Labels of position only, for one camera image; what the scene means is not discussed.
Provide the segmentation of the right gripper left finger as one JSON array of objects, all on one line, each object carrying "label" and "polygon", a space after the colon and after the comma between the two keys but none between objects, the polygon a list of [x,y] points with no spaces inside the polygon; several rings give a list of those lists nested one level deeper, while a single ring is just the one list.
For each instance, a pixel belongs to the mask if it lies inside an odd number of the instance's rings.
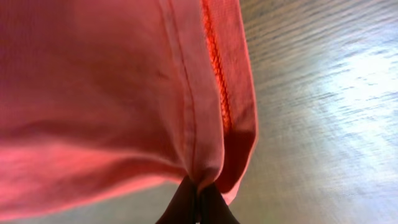
[{"label": "right gripper left finger", "polygon": [[196,186],[186,176],[156,224],[195,224]]}]

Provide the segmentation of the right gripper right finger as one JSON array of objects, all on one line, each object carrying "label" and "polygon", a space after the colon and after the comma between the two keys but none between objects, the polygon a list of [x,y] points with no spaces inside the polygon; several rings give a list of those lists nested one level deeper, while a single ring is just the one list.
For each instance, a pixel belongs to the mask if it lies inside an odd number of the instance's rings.
[{"label": "right gripper right finger", "polygon": [[239,224],[215,184],[204,188],[198,199],[201,224]]}]

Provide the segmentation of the orange printed t-shirt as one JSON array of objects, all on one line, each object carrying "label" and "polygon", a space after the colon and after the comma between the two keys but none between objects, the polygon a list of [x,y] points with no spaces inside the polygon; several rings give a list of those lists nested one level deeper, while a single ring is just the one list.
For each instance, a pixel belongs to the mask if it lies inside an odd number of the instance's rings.
[{"label": "orange printed t-shirt", "polygon": [[234,200],[257,139],[237,0],[1,0],[1,219],[188,177]]}]

